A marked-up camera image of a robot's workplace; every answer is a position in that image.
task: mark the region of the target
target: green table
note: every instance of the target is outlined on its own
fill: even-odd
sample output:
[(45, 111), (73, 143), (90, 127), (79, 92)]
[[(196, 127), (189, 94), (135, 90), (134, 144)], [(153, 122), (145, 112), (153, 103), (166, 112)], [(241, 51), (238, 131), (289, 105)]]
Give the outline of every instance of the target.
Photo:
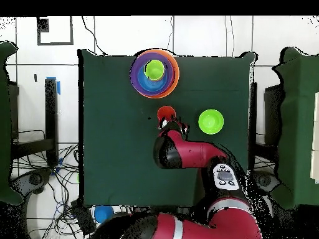
[[(222, 144), (247, 169), (249, 69), (242, 58), (176, 57), (180, 78), (162, 99), (140, 95), (129, 71), (135, 57), (97, 57), (82, 51), (84, 70), (84, 202), (110, 205), (192, 206), (196, 169), (164, 170), (153, 160), (159, 133), (156, 113), (170, 105), (190, 124), (189, 140)], [(224, 127), (206, 135), (198, 117), (206, 109), (224, 116)]]

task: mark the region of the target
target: blue ball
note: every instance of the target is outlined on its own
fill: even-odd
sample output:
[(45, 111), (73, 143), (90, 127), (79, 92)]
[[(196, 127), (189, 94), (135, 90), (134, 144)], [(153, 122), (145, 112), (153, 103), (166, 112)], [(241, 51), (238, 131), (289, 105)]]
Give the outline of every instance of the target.
[(96, 206), (94, 210), (94, 218), (98, 223), (103, 223), (114, 214), (112, 206)]

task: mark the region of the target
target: black bracket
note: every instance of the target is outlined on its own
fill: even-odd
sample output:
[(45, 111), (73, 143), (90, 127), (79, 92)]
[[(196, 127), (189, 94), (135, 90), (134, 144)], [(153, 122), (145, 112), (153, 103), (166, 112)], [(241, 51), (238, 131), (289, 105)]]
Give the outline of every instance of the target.
[(57, 87), (54, 79), (45, 80), (45, 139), (13, 143), (11, 159), (46, 151), (47, 165), (55, 167), (59, 163), (57, 129)]

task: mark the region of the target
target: lime green bowl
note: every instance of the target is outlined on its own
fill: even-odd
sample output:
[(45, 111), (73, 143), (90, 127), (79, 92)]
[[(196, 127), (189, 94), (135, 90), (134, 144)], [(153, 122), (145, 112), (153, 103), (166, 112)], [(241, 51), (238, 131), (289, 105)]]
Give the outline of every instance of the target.
[(150, 60), (144, 68), (144, 74), (152, 81), (160, 80), (164, 75), (164, 64), (159, 60)]
[(216, 134), (224, 126), (224, 118), (217, 110), (208, 109), (203, 111), (199, 116), (198, 125), (204, 133)]

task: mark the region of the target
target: red cup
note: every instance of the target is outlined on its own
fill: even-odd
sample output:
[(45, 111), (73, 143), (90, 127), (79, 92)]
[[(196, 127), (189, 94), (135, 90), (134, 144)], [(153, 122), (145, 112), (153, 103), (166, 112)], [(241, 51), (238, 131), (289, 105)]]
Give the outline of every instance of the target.
[(172, 120), (172, 115), (173, 118), (176, 117), (176, 112), (174, 110), (173, 107), (170, 106), (162, 106), (158, 111), (157, 111), (157, 118), (159, 121), (161, 121), (161, 119), (163, 117), (165, 117), (166, 121), (171, 121)]

